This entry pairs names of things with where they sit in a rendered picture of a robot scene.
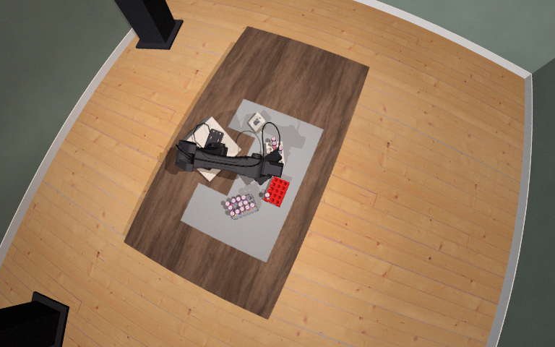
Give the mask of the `red tube rack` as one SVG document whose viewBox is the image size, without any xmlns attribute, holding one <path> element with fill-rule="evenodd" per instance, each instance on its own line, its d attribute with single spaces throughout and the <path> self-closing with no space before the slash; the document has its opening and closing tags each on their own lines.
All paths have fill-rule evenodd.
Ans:
<svg viewBox="0 0 555 347">
<path fill-rule="evenodd" d="M 273 179 L 267 190 L 267 192 L 270 193 L 270 199 L 267 200 L 267 198 L 264 197 L 264 201 L 280 207 L 289 184 L 290 182 L 287 182 L 285 180 L 282 180 L 282 179 L 279 179 L 278 177 L 273 176 Z"/>
</svg>

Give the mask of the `cream square panel with done button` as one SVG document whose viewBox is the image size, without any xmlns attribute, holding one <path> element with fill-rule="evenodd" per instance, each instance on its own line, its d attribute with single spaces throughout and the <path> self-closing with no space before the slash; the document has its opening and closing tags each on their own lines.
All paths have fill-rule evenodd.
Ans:
<svg viewBox="0 0 555 347">
<path fill-rule="evenodd" d="M 260 112 L 257 112 L 248 123 L 249 126 L 253 128 L 253 130 L 256 132 L 256 134 L 258 134 L 259 132 L 262 133 L 262 128 L 265 122 L 266 120 L 264 119 L 264 117 L 260 114 Z"/>
</svg>

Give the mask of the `white tube rack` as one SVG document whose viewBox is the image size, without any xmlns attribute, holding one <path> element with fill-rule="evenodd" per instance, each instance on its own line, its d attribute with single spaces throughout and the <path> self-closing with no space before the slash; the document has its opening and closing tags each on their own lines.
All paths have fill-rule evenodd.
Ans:
<svg viewBox="0 0 555 347">
<path fill-rule="evenodd" d="M 279 142 L 276 142 L 276 143 L 277 143 L 277 148 L 278 148 Z M 267 155 L 268 155 L 269 152 L 272 152 L 272 151 L 273 151 L 273 146 L 272 146 L 272 143 L 271 143 L 271 142 L 267 142 L 267 143 L 266 143 L 266 146 L 267 146 Z M 269 147 L 269 146 L 270 146 L 270 147 Z M 280 142 L 280 146 L 283 147 L 283 141 Z M 282 150 L 281 156 L 282 156 L 282 160 L 280 160 L 279 163 L 284 163 L 284 165 L 283 165 L 283 168 L 284 168 L 284 167 L 285 167 L 285 161 L 284 161 L 283 150 Z"/>
</svg>

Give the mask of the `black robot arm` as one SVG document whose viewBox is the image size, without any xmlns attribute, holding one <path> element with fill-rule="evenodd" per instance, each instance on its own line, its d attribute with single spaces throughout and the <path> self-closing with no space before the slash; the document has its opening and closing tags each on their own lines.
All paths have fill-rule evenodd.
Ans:
<svg viewBox="0 0 555 347">
<path fill-rule="evenodd" d="M 181 151 L 178 149 L 176 166 L 188 172 L 193 172 L 193 168 L 203 168 L 208 171 L 214 168 L 231 171 L 242 176 L 248 176 L 252 179 L 260 178 L 261 174 L 263 177 L 270 175 L 281 178 L 284 163 L 279 163 L 279 161 L 282 160 L 282 156 L 276 149 L 266 155 L 263 160 L 262 155 L 256 153 L 252 153 L 251 156 L 225 156 L 227 155 L 228 147 L 221 143 L 223 135 L 223 132 L 211 129 L 204 147 L 198 147 L 195 142 L 186 140 L 182 142 L 179 140 L 178 147 Z M 182 151 L 192 158 L 194 156 L 195 161 L 182 153 Z M 258 164 L 261 160 L 262 162 L 259 165 L 253 166 Z"/>
</svg>

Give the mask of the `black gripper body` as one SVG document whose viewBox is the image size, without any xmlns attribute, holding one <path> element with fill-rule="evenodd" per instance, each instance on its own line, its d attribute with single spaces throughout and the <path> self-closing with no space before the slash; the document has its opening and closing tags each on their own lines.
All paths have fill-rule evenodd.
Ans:
<svg viewBox="0 0 555 347">
<path fill-rule="evenodd" d="M 265 177 L 263 177 L 263 175 L 261 174 L 260 178 L 254 179 L 255 181 L 258 182 L 259 185 L 262 185 L 264 182 L 266 182 L 266 180 L 272 178 L 272 176 L 267 175 Z"/>
</svg>

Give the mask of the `grey bench mat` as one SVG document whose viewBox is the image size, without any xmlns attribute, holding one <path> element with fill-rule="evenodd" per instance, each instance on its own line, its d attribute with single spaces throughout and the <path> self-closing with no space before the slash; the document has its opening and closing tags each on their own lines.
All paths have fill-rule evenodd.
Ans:
<svg viewBox="0 0 555 347">
<path fill-rule="evenodd" d="M 231 247 L 267 262 L 323 129 L 243 99 L 228 128 L 255 138 L 247 156 L 257 153 L 263 157 L 262 134 L 261 132 L 255 134 L 248 123 L 257 112 L 264 117 L 265 123 L 271 122 L 277 127 L 280 141 L 283 141 L 285 167 L 281 178 L 278 178 L 290 184 L 280 207 L 264 201 L 273 176 L 259 185 L 254 179 L 237 174 L 227 196 L 198 183 L 181 221 Z M 233 198 L 249 194 L 252 194 L 258 211 L 234 220 L 225 202 L 231 202 Z"/>
</svg>

